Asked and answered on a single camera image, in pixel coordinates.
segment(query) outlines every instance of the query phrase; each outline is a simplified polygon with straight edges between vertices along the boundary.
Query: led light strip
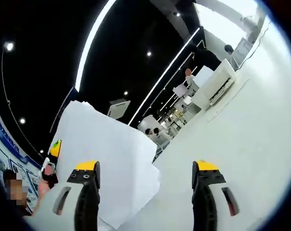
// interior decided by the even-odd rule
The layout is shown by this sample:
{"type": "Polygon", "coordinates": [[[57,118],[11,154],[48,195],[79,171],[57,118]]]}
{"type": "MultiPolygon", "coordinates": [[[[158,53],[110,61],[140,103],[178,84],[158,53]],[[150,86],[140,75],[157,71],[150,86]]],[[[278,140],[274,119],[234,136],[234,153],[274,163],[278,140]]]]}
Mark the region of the led light strip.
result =
{"type": "Polygon", "coordinates": [[[109,0],[107,2],[107,4],[103,7],[102,11],[98,15],[90,33],[89,33],[86,44],[85,44],[83,51],[82,51],[82,55],[81,55],[81,59],[80,59],[80,63],[79,63],[79,68],[78,68],[78,72],[77,72],[77,78],[76,78],[76,82],[75,82],[75,88],[78,92],[80,90],[80,84],[81,84],[82,74],[83,74],[83,70],[84,70],[84,65],[86,64],[86,60],[87,60],[87,56],[89,53],[89,49],[91,48],[91,44],[96,36],[98,28],[100,27],[103,19],[105,18],[105,16],[107,15],[108,11],[113,6],[115,1],[116,0],[109,0]]]}
{"type": "Polygon", "coordinates": [[[150,92],[148,93],[148,95],[145,97],[145,99],[143,100],[143,102],[141,103],[140,107],[137,109],[137,111],[135,112],[135,114],[132,116],[130,122],[128,123],[128,125],[131,124],[131,122],[133,121],[133,119],[136,117],[136,115],[138,114],[138,112],[140,111],[141,107],[144,105],[144,103],[147,101],[147,99],[149,98],[149,96],[151,95],[151,93],[154,91],[154,89],[157,87],[158,83],[161,81],[161,79],[165,76],[165,74],[167,73],[167,71],[170,69],[170,67],[173,65],[173,63],[175,62],[175,60],[179,57],[179,55],[183,52],[183,50],[185,49],[185,47],[187,47],[187,45],[190,43],[190,41],[193,39],[193,37],[197,34],[197,32],[200,30],[200,28],[196,29],[196,31],[192,34],[192,36],[188,39],[188,41],[185,43],[185,45],[182,47],[182,49],[180,49],[179,53],[175,56],[175,58],[172,60],[172,62],[169,64],[169,66],[166,68],[166,70],[163,72],[163,74],[160,76],[160,78],[157,80],[157,82],[155,83],[155,85],[153,86],[153,88],[150,90],[150,92]]]}
{"type": "Polygon", "coordinates": [[[174,101],[174,103],[173,104],[171,104],[171,106],[170,106],[170,108],[176,103],[176,101],[177,101],[178,99],[176,99],[175,101],[174,101]]]}
{"type": "Polygon", "coordinates": [[[159,110],[160,112],[163,110],[163,108],[168,104],[168,102],[175,96],[175,93],[171,96],[171,98],[165,103],[165,105],[159,110]]]}
{"type": "MultiPolygon", "coordinates": [[[[196,67],[194,68],[194,70],[192,71],[192,73],[193,73],[197,68],[198,68],[198,66],[196,66],[196,67]]],[[[191,73],[191,74],[192,74],[192,73],[191,73]]]]}
{"type": "MultiPolygon", "coordinates": [[[[185,62],[190,58],[192,54],[190,53],[187,58],[185,59],[185,61],[181,64],[181,66],[179,67],[179,69],[172,75],[172,77],[169,79],[169,81],[166,83],[166,85],[164,86],[164,88],[158,93],[158,95],[156,96],[156,98],[153,100],[153,102],[151,103],[151,106],[153,105],[153,103],[156,101],[156,99],[160,96],[161,92],[163,92],[166,88],[166,86],[171,82],[171,80],[173,79],[173,77],[179,72],[179,70],[182,68],[182,66],[185,64],[185,62]]],[[[142,116],[145,116],[145,114],[147,113],[149,109],[146,109],[146,111],[143,113],[142,116]]]]}

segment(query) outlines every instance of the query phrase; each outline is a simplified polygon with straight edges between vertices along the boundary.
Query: display board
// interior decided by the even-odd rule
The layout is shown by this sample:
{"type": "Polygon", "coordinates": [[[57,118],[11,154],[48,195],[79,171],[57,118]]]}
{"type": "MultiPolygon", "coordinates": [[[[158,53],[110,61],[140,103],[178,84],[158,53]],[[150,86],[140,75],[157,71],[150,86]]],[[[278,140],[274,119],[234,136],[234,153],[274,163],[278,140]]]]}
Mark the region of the display board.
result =
{"type": "Polygon", "coordinates": [[[23,178],[23,185],[28,187],[27,194],[27,206],[30,212],[33,212],[38,200],[38,183],[39,178],[32,171],[26,169],[22,166],[18,161],[14,161],[8,157],[6,153],[4,153],[0,149],[0,182],[4,187],[3,181],[3,171],[6,169],[11,169],[15,173],[21,174],[23,178]]]}

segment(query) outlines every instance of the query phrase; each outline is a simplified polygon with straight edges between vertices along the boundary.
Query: man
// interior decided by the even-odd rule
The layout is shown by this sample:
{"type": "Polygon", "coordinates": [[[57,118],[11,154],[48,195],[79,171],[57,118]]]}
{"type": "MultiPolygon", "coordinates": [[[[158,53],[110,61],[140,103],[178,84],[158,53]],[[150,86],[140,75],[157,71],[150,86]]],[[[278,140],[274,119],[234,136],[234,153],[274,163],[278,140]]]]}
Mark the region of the man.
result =
{"type": "MultiPolygon", "coordinates": [[[[13,202],[17,213],[22,217],[31,216],[32,214],[27,209],[26,204],[27,187],[22,186],[22,176],[10,169],[6,169],[3,172],[3,181],[8,197],[13,202]]],[[[39,207],[41,199],[49,191],[50,187],[48,182],[41,179],[38,186],[38,201],[35,208],[33,209],[33,213],[35,213],[39,207]]]]}
{"type": "Polygon", "coordinates": [[[172,140],[172,138],[169,136],[169,134],[166,133],[166,131],[165,131],[165,132],[164,132],[164,131],[160,131],[159,128],[154,128],[153,131],[154,131],[154,134],[155,134],[156,136],[158,136],[158,135],[163,135],[163,136],[166,137],[169,141],[172,140]]]}
{"type": "Polygon", "coordinates": [[[238,69],[239,65],[233,56],[234,49],[232,48],[231,45],[225,45],[224,50],[230,55],[230,58],[228,59],[229,63],[232,65],[234,70],[238,69]]]}
{"type": "Polygon", "coordinates": [[[224,50],[225,50],[229,55],[232,55],[232,53],[234,52],[234,49],[232,48],[231,45],[225,45],[225,46],[224,46],[224,50]]]}
{"type": "Polygon", "coordinates": [[[145,134],[147,135],[148,138],[150,138],[152,141],[156,142],[156,135],[153,133],[153,131],[148,128],[145,130],[145,134]]]}
{"type": "Polygon", "coordinates": [[[195,77],[195,76],[193,76],[192,75],[192,71],[188,68],[188,69],[186,69],[186,71],[185,71],[185,75],[186,75],[186,80],[187,80],[187,83],[188,83],[188,85],[196,92],[198,89],[199,89],[199,87],[198,87],[198,85],[196,85],[196,83],[193,81],[193,78],[195,77]]]}
{"type": "Polygon", "coordinates": [[[215,71],[221,64],[221,61],[209,50],[199,49],[194,44],[189,45],[191,53],[194,54],[191,65],[193,66],[207,66],[215,71]]]}
{"type": "Polygon", "coordinates": [[[27,187],[22,186],[21,175],[6,169],[3,172],[3,181],[8,198],[13,202],[17,213],[22,217],[30,216],[31,213],[26,205],[27,187]]]}
{"type": "Polygon", "coordinates": [[[153,132],[152,132],[152,130],[151,130],[150,128],[148,128],[148,129],[145,130],[145,134],[146,134],[147,136],[150,136],[150,135],[153,134],[153,132]]]}

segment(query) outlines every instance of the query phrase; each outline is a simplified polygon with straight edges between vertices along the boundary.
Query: person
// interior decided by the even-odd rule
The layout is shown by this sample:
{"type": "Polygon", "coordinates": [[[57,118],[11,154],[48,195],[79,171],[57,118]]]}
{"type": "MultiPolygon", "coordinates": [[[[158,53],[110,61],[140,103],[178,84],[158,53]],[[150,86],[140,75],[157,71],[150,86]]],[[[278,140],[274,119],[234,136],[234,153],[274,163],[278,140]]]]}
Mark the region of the person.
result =
{"type": "Polygon", "coordinates": [[[238,69],[239,65],[238,65],[235,57],[233,56],[234,49],[232,48],[232,46],[231,45],[225,45],[224,46],[224,50],[230,55],[230,58],[228,59],[228,61],[230,62],[232,67],[235,70],[238,69]]]}
{"type": "Polygon", "coordinates": [[[207,66],[211,70],[215,71],[221,64],[221,61],[217,56],[207,49],[199,49],[194,44],[189,45],[191,53],[193,53],[193,61],[190,65],[193,66],[207,66]]]}
{"type": "Polygon", "coordinates": [[[185,76],[186,76],[187,84],[196,92],[199,89],[199,87],[193,80],[195,76],[192,75],[191,69],[189,68],[186,69],[185,76]]]}
{"type": "Polygon", "coordinates": [[[163,131],[160,131],[159,128],[154,128],[153,130],[154,132],[154,135],[156,136],[156,138],[162,134],[167,140],[172,140],[171,137],[166,133],[166,132],[163,132],[163,131]]]}
{"type": "Polygon", "coordinates": [[[3,171],[4,187],[8,198],[12,201],[17,213],[20,216],[30,216],[31,213],[27,208],[26,196],[27,187],[22,185],[22,177],[10,169],[3,171]]]}
{"type": "Polygon", "coordinates": [[[232,55],[232,53],[234,52],[234,49],[232,48],[231,45],[225,45],[225,46],[224,46],[224,50],[225,50],[229,55],[232,55]]]}
{"type": "Polygon", "coordinates": [[[159,128],[154,128],[154,134],[156,134],[156,136],[158,136],[159,135],[159,132],[160,132],[160,130],[159,130],[159,128]]]}
{"type": "Polygon", "coordinates": [[[145,130],[145,134],[146,134],[147,136],[150,136],[150,135],[153,134],[153,132],[152,132],[152,130],[151,130],[150,128],[148,128],[148,129],[145,130]]]}

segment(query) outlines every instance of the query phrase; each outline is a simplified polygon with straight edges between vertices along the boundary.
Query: blue poster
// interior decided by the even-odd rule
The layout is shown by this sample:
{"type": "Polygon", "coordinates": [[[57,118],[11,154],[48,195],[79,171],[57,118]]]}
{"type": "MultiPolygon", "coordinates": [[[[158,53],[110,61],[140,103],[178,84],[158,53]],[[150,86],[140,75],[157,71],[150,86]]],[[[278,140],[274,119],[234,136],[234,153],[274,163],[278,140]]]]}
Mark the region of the blue poster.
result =
{"type": "Polygon", "coordinates": [[[28,169],[25,169],[26,173],[28,175],[28,178],[30,180],[30,183],[32,185],[32,188],[34,189],[34,192],[36,196],[38,197],[38,185],[39,185],[39,178],[37,175],[35,175],[33,172],[29,171],[28,169]]]}
{"type": "Polygon", "coordinates": [[[3,171],[6,169],[11,169],[10,161],[8,156],[0,149],[0,182],[2,183],[3,186],[4,186],[3,171]]]}

